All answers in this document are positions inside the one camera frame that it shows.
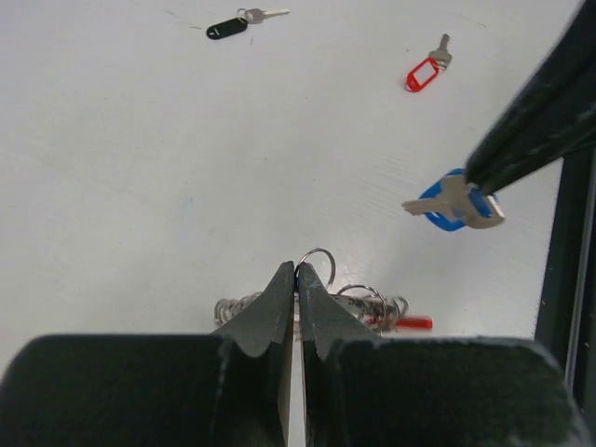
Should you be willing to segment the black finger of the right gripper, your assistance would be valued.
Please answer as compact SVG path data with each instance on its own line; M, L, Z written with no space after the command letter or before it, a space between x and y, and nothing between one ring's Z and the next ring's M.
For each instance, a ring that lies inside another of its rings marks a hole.
M518 131L551 126L564 116L595 107L595 3L585 1L558 45L496 121L465 165L468 182L479 181L479 163Z
M564 116L551 126L537 124L499 144L479 163L479 188L497 192L553 161L595 141L595 107Z

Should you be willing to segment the blue head key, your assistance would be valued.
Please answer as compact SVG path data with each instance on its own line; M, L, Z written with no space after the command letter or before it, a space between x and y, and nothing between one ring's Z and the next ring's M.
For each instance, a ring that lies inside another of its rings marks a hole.
M447 172L419 198L404 201L401 206L412 216L425 216L446 232L464 227L489 229L506 220L497 197L485 196L477 185L468 183L463 169Z

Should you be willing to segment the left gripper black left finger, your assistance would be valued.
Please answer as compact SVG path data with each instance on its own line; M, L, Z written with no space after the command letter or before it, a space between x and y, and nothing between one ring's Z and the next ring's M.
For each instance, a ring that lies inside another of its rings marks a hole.
M283 446L294 266L209 334L34 338L1 381L5 446Z

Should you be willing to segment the keyring with red tag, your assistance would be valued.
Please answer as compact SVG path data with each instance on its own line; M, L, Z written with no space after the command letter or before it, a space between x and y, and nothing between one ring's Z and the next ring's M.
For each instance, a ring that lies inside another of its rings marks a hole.
M255 302L262 291L256 291L239 299L223 298L213 307L213 320L218 328L228 323ZM410 312L409 302L402 296L387 296L372 286L348 284L331 298L361 325L378 335L399 331L431 332L432 317L416 316Z

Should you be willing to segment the red tag key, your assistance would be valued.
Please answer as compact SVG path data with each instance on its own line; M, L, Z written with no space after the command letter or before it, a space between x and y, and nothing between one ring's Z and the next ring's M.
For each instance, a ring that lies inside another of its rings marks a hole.
M404 87L407 91L411 93L422 91L448 68L453 58L448 49L450 39L448 34L443 34L439 45L406 75Z

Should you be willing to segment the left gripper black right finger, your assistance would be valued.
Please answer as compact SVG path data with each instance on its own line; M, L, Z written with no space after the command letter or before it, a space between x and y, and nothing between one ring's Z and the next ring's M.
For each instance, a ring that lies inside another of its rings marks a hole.
M311 446L588 446L556 360L502 337L384 338L297 273Z

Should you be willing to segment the black head silver key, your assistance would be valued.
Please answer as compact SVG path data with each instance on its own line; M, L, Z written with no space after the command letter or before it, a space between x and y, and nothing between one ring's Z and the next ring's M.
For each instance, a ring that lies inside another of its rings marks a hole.
M260 8L240 8L237 15L230 20L211 25L206 30L208 39L216 41L237 34L244 33L250 25L263 23L264 21L290 14L289 9L280 9L277 11L262 10Z

